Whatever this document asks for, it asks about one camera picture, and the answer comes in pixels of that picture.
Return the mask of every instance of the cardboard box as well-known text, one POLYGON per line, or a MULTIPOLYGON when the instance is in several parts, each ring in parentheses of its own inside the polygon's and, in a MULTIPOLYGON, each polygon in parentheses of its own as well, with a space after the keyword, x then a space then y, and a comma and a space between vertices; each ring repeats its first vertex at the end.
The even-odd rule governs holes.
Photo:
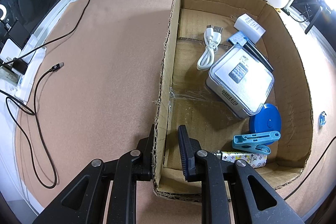
POLYGON ((270 145, 266 166, 256 171, 277 189, 295 180, 305 167, 313 132, 310 91, 300 55, 276 10, 265 0, 173 0, 155 118, 158 196, 200 200, 201 183, 187 183, 181 171, 180 124, 208 151, 231 151, 233 136, 248 132, 249 119, 237 119, 206 88, 208 71, 196 69, 206 26, 223 27, 217 60, 231 47, 226 39, 237 32, 233 25, 244 13, 266 30, 256 44, 274 67, 275 83, 266 102, 278 107, 282 119, 281 139, 270 145))

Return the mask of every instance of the barcode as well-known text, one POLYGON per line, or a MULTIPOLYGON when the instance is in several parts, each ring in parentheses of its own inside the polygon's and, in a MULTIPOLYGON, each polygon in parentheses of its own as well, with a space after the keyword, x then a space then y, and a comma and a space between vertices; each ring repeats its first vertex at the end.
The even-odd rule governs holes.
POLYGON ((231 104, 234 106, 238 105, 238 102, 232 98, 232 96, 226 90, 222 90, 222 94, 230 101, 231 104))

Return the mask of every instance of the white usb cable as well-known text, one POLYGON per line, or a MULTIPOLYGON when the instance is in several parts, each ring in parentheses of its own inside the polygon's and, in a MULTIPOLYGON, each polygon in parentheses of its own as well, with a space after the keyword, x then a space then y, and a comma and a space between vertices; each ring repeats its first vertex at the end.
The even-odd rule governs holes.
POLYGON ((218 45, 222 40, 222 28, 208 25, 204 32, 205 51, 197 62, 198 70, 208 70, 212 66, 218 45))

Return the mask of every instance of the silver bolt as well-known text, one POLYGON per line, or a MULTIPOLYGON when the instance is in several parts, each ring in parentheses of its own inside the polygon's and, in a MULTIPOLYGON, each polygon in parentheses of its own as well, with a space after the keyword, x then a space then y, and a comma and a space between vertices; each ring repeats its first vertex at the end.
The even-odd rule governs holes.
POLYGON ((98 167, 98 166, 101 165, 101 160, 100 160, 100 159, 95 159, 95 160, 93 160, 93 161, 91 162, 91 165, 92 165, 93 167, 98 167))
POLYGON ((139 150, 132 150, 131 151, 131 156, 137 157, 138 155, 140 155, 140 151, 139 150))
POLYGON ((237 160, 236 163, 240 167, 245 167, 247 165, 247 162, 245 160, 237 160))
POLYGON ((208 154, 208 152, 205 151, 205 150, 197 151, 197 155, 199 155, 200 157, 205 157, 207 154, 208 154))

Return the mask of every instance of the blue lid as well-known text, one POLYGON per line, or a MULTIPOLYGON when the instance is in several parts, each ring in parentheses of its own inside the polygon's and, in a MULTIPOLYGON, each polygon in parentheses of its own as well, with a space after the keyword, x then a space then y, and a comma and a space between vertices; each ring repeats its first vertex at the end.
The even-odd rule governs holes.
POLYGON ((278 109, 272 104, 264 104, 258 114, 250 117, 249 127, 251 134, 270 131, 280 132, 281 117, 278 109))

